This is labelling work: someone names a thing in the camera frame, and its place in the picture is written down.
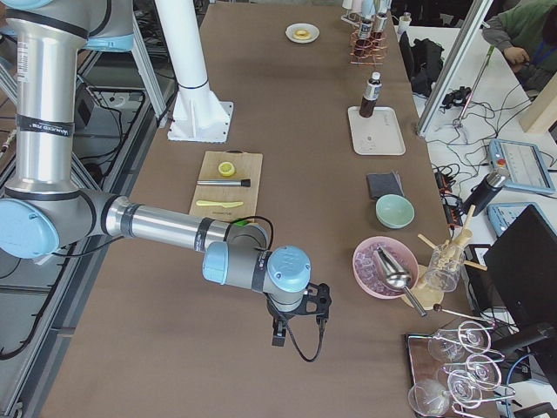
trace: white pillar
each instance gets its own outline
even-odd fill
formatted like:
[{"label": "white pillar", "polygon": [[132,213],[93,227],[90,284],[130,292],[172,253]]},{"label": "white pillar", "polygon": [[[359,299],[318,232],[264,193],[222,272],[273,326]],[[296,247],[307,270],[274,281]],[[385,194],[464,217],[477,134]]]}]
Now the white pillar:
[{"label": "white pillar", "polygon": [[168,138],[225,142],[233,105],[219,102],[209,86],[193,1],[156,0],[155,3],[179,83]]}]

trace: brown table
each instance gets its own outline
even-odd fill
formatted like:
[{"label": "brown table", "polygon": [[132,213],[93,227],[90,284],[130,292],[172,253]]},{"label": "brown table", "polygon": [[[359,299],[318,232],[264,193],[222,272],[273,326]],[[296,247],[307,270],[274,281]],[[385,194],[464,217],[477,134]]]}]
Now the brown table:
[{"label": "brown table", "polygon": [[[203,254],[144,240],[109,251],[42,417],[368,417],[413,416],[403,334],[431,333],[449,318],[421,319],[401,300],[364,293],[352,275],[356,245],[374,235],[407,244],[448,238],[426,145],[394,41],[382,72],[379,105],[393,107],[406,142],[402,157],[352,150],[346,109],[358,105],[372,68],[349,64],[351,28],[337,7],[216,3],[202,40],[211,88],[235,111],[225,145],[176,143],[160,130],[132,200],[187,211],[206,150],[264,154],[258,213],[276,229],[275,247],[292,244],[312,259],[312,281],[332,289],[322,354],[304,363],[290,340],[272,347],[265,298],[219,287],[201,275]],[[306,45],[287,25],[315,24]],[[393,27],[389,36],[394,39]],[[415,221],[379,224],[366,174],[397,170]],[[463,289],[446,307],[466,310]],[[313,318],[291,321],[312,355]]]}]

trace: silver ice scoop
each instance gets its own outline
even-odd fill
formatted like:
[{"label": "silver ice scoop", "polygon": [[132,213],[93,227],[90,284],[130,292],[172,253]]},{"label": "silver ice scoop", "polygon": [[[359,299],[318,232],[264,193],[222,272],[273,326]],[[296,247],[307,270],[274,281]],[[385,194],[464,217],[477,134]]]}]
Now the silver ice scoop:
[{"label": "silver ice scoop", "polygon": [[381,282],[392,290],[403,291],[418,311],[418,314],[426,316],[426,310],[408,288],[412,281],[412,275],[388,251],[380,246],[377,247],[376,251],[379,256],[379,265],[383,271],[383,274],[379,275]]}]

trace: computer screen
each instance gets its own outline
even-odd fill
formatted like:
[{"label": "computer screen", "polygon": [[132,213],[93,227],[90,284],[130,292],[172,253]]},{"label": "computer screen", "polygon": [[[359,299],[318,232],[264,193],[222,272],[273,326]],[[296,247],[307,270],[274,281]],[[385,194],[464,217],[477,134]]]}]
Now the computer screen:
[{"label": "computer screen", "polygon": [[[557,235],[534,206],[495,241],[487,271],[519,330],[548,323],[557,329]],[[557,339],[529,346],[557,390]]]}]

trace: person's hand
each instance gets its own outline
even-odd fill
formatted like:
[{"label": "person's hand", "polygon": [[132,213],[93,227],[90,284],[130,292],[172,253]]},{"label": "person's hand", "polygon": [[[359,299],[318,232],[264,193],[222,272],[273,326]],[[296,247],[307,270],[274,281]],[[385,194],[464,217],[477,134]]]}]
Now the person's hand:
[{"label": "person's hand", "polygon": [[524,66],[524,64],[514,64],[511,65],[511,70],[513,71],[514,74],[516,74],[517,72],[519,72],[522,67]]},{"label": "person's hand", "polygon": [[519,48],[518,46],[511,46],[509,48],[506,48],[503,51],[503,55],[512,65],[524,64],[530,61],[528,53],[523,48]]}]

